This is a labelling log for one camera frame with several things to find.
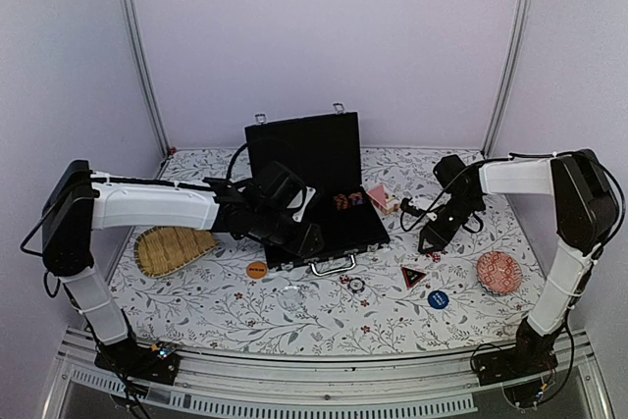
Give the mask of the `red dice pair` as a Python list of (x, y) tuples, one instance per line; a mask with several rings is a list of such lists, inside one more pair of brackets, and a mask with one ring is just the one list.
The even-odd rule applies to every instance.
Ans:
[(438, 252), (428, 253), (426, 257), (434, 263), (439, 263), (441, 261), (441, 255)]

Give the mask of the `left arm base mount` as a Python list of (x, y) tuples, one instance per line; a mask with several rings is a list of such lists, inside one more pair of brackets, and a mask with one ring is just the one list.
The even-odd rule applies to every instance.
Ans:
[(96, 342), (94, 364), (124, 378), (172, 386), (179, 372), (181, 357), (173, 343), (158, 341), (143, 346), (133, 338), (106, 345)]

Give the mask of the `black poker set case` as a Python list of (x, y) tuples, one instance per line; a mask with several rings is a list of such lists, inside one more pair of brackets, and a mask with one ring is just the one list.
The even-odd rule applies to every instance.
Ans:
[[(343, 112), (251, 125), (244, 129), (251, 173), (257, 176), (272, 161), (297, 174), (317, 190), (305, 219), (320, 226), (324, 248), (300, 258), (278, 247), (265, 248), (271, 269), (286, 264), (307, 266), (377, 250), (391, 239), (362, 183), (359, 121), (356, 112)], [(333, 196), (356, 191), (361, 206), (338, 211)]]

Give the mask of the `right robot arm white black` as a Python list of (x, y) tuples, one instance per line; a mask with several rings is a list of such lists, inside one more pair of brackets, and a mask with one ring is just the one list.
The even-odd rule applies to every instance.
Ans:
[(614, 175), (591, 149), (512, 153), (471, 164), (451, 155), (438, 162), (434, 175), (446, 203), (434, 201), (425, 209), (415, 208), (409, 200), (401, 204), (403, 212), (423, 226), (419, 232), (423, 254), (445, 249), (470, 218), (485, 210), (488, 195), (552, 197), (556, 252), (541, 295), (519, 331), (530, 331), (539, 339), (560, 331), (593, 266), (623, 224), (626, 200)]

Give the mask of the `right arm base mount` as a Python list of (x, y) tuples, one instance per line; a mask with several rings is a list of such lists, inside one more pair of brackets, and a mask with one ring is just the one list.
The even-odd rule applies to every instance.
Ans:
[(469, 364), (482, 387), (501, 385), (512, 406), (529, 409), (539, 406), (545, 398), (558, 361), (552, 348), (540, 355), (528, 355), (517, 346), (485, 343), (475, 348)]

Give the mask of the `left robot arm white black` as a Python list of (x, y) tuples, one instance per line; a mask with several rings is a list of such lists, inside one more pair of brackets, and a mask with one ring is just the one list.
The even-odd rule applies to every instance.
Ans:
[(145, 352), (94, 267), (91, 234), (117, 227), (175, 227), (250, 238), (299, 258), (324, 246), (322, 231), (305, 219), (317, 191), (286, 166), (271, 163), (254, 178), (187, 183), (111, 176), (75, 160), (57, 182), (22, 253), (38, 257), (59, 279), (108, 346), (109, 359), (126, 374), (145, 366)]

